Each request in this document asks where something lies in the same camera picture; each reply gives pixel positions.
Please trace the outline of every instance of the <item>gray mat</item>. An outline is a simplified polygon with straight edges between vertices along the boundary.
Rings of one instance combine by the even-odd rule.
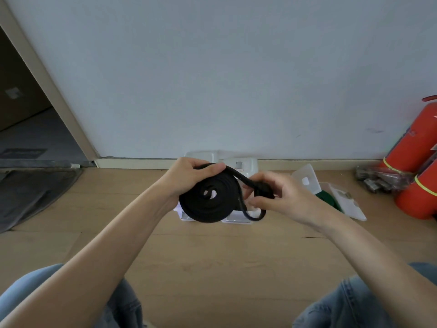
[[[79,178],[81,169],[9,171],[0,174],[0,233],[36,215]]]

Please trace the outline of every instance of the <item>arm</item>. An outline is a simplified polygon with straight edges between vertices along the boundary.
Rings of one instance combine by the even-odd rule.
[[[275,210],[322,232],[340,249],[400,327],[435,325],[437,286],[352,219],[315,197],[290,176],[265,172],[252,178],[268,182],[278,198],[254,197],[248,203]],[[245,197],[250,193],[247,188]]]
[[[83,250],[45,281],[0,327],[91,327],[161,218],[179,195],[221,172],[224,164],[181,158]]]

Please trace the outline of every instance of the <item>doorway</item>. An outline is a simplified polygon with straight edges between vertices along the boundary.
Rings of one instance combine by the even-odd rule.
[[[95,166],[0,29],[0,167]]]

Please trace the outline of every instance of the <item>right hand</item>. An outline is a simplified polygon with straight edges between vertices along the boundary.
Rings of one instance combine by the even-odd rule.
[[[299,223],[315,228],[322,226],[323,218],[328,213],[339,213],[335,208],[309,192],[290,175],[261,171],[250,179],[268,183],[277,197],[276,199],[260,196],[249,198],[253,189],[244,185],[244,199],[247,199],[247,203],[256,208],[282,213]]]

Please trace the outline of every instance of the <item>doormat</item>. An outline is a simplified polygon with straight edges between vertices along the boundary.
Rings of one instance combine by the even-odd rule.
[[[6,148],[2,153],[0,153],[0,159],[38,159],[46,151],[47,148]]]
[[[0,181],[0,233],[50,206],[81,173],[82,169],[47,168],[1,174],[4,178]]]

